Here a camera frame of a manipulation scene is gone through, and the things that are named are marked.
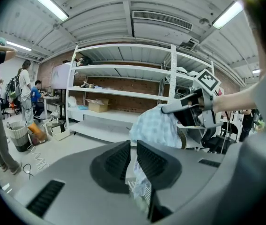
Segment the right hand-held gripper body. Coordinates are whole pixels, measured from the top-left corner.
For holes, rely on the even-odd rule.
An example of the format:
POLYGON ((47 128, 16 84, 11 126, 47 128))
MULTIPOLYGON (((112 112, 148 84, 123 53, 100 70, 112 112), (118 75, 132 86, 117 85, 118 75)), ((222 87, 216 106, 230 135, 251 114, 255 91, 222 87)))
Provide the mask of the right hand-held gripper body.
POLYGON ((180 99, 182 110, 174 112, 183 127, 214 128, 223 124, 217 121, 213 111, 213 101, 220 83, 220 80, 206 69, 194 78, 190 93, 180 99), (197 100, 198 97, 204 98, 203 109, 199 105, 188 105, 188 100, 197 100))

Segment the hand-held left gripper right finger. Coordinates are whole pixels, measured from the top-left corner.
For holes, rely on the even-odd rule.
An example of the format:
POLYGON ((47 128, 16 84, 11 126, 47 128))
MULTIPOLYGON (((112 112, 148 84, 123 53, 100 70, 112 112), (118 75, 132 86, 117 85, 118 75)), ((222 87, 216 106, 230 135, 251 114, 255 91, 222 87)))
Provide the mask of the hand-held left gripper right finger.
POLYGON ((154 223, 172 213, 160 204, 156 192, 173 186, 182 173, 182 165, 175 157, 141 140, 137 141, 137 161, 151 184, 148 220, 154 223))

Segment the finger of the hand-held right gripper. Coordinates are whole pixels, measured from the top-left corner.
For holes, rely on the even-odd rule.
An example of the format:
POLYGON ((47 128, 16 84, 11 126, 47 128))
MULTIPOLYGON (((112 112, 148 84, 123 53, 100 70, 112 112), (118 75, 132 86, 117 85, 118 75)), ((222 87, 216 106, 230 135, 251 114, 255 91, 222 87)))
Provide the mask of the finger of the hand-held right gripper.
POLYGON ((174 113, 181 110, 182 110, 182 104, 179 99, 171 101, 170 103, 162 107, 162 113, 164 114, 174 113))

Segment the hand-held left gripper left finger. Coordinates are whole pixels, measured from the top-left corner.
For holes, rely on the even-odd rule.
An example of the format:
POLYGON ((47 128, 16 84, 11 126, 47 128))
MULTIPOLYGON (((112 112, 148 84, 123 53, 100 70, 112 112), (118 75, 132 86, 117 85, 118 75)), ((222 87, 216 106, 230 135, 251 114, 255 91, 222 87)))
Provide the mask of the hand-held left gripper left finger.
POLYGON ((129 194, 126 171, 131 162, 131 142, 127 140, 113 146, 92 160, 90 175, 107 192, 129 194))

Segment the person's right hand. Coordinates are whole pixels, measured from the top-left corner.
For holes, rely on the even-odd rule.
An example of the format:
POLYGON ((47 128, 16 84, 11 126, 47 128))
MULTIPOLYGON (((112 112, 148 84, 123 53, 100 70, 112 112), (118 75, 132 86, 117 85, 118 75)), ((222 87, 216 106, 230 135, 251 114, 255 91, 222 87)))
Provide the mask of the person's right hand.
POLYGON ((199 107, 201 109, 204 108, 204 98, 203 97, 198 97, 197 100, 192 99, 192 100, 188 100, 188 105, 199 105, 199 107))

